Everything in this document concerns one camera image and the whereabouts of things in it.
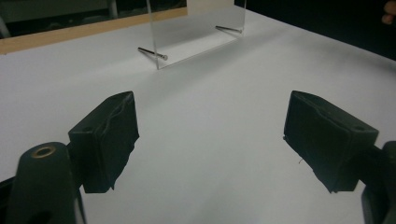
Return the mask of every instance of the white table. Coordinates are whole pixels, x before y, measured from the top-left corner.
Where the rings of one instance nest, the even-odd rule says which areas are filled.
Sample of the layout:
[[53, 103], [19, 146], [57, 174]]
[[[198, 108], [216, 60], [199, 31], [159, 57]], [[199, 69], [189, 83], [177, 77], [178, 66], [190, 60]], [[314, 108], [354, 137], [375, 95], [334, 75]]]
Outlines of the white table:
[[282, 140], [307, 91], [396, 139], [396, 62], [247, 13], [246, 36], [157, 71], [145, 26], [0, 56], [0, 179], [108, 96], [134, 91], [141, 137], [114, 191], [83, 195], [89, 223], [361, 224], [361, 191], [329, 194]]

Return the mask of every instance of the clear acrylic panel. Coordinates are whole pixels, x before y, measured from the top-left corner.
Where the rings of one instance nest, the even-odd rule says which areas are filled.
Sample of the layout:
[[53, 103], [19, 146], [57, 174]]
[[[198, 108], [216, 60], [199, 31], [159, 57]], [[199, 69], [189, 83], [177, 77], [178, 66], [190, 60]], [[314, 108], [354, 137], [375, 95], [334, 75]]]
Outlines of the clear acrylic panel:
[[246, 1], [174, 0], [172, 7], [172, 0], [147, 0], [157, 68], [241, 38]]

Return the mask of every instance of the wooden strip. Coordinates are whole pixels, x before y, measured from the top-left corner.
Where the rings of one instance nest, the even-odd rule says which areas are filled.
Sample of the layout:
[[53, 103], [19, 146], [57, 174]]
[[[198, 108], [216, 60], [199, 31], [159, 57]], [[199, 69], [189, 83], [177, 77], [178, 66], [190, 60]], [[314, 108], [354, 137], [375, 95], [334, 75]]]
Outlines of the wooden strip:
[[[182, 7], [166, 10], [163, 12], [157, 12], [153, 15], [153, 17], [155, 21], [161, 21], [186, 15], [187, 8]], [[113, 21], [102, 21], [32, 35], [22, 35], [6, 39], [0, 39], [0, 54], [7, 54], [19, 50], [31, 49], [45, 46], [48, 44], [59, 43], [65, 40], [80, 38], [87, 35], [96, 35], [103, 32], [113, 31], [146, 22], [149, 22], [149, 14], [117, 19]]]

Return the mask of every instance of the metal rod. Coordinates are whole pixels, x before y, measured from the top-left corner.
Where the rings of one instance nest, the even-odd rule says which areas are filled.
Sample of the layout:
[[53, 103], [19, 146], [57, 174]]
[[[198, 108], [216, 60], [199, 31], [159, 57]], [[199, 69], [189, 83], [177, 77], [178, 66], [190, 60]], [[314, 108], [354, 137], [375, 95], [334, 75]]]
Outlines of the metal rod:
[[239, 34], [242, 34], [242, 30], [229, 28], [229, 27], [225, 27], [225, 26], [216, 26], [216, 29], [234, 31], [234, 32], [238, 32]]
[[[137, 49], [138, 49], [140, 52], [147, 53], [147, 54], [151, 54], [151, 55], [155, 56], [155, 52], [153, 52], [153, 51], [151, 51], [151, 50], [142, 49], [142, 48], [137, 48]], [[165, 61], [168, 60], [168, 56], [167, 56], [167, 55], [157, 53], [157, 56], [160, 57], [160, 58], [162, 58], [162, 59], [164, 59]]]

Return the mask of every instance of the human hand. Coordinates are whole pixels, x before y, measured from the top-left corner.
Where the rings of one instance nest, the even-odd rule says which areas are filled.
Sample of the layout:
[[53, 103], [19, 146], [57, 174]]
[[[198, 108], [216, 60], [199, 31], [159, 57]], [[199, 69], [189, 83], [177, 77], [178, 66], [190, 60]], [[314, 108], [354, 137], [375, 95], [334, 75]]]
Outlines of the human hand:
[[384, 10], [386, 14], [382, 17], [382, 22], [391, 25], [396, 17], [396, 1], [388, 1], [384, 6]]

